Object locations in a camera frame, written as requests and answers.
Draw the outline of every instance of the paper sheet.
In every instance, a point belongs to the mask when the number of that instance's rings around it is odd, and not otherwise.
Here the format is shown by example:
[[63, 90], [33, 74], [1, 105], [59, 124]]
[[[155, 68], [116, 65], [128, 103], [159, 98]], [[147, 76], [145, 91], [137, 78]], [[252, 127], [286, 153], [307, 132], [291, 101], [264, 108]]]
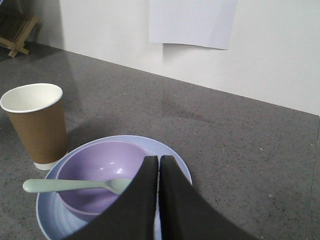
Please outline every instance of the paper sheet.
[[149, 0], [149, 41], [228, 49], [238, 0]]

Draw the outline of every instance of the gray countertop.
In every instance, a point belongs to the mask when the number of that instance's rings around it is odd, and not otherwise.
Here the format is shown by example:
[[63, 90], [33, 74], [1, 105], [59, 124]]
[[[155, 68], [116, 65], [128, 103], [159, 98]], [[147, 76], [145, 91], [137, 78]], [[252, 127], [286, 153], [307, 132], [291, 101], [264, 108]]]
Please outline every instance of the gray countertop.
[[[319, 116], [28, 47], [29, 56], [15, 59], [0, 51], [0, 94], [30, 83], [59, 85], [70, 151], [113, 135], [158, 140], [182, 157], [203, 198], [245, 231], [264, 240], [320, 239]], [[22, 183], [47, 172], [34, 167], [3, 110], [0, 164], [0, 239], [45, 239], [36, 195]]]

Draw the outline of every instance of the spoon handle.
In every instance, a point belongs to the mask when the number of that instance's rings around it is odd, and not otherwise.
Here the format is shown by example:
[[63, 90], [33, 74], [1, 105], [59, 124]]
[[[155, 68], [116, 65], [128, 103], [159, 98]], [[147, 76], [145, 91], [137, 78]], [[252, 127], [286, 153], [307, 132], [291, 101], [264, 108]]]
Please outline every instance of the spoon handle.
[[22, 187], [28, 193], [47, 193], [75, 189], [100, 189], [105, 188], [106, 185], [103, 182], [89, 180], [28, 179]]

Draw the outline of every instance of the white wall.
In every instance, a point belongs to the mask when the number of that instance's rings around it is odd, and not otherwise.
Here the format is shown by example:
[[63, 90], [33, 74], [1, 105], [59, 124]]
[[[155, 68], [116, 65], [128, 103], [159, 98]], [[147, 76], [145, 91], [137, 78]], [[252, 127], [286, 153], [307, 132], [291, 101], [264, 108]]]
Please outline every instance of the white wall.
[[21, 3], [41, 44], [320, 115], [320, 0], [239, 0], [229, 50], [150, 43], [148, 0]]

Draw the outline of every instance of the lilac bowl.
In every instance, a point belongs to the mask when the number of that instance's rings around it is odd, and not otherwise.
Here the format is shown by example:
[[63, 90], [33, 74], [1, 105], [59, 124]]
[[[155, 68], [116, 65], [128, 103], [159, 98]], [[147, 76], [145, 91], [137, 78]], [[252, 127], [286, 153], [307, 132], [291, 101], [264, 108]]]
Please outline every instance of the lilac bowl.
[[[141, 147], [124, 141], [88, 144], [68, 156], [56, 179], [133, 179], [147, 155]], [[86, 222], [101, 214], [119, 196], [104, 188], [60, 191], [58, 195], [73, 215]]]

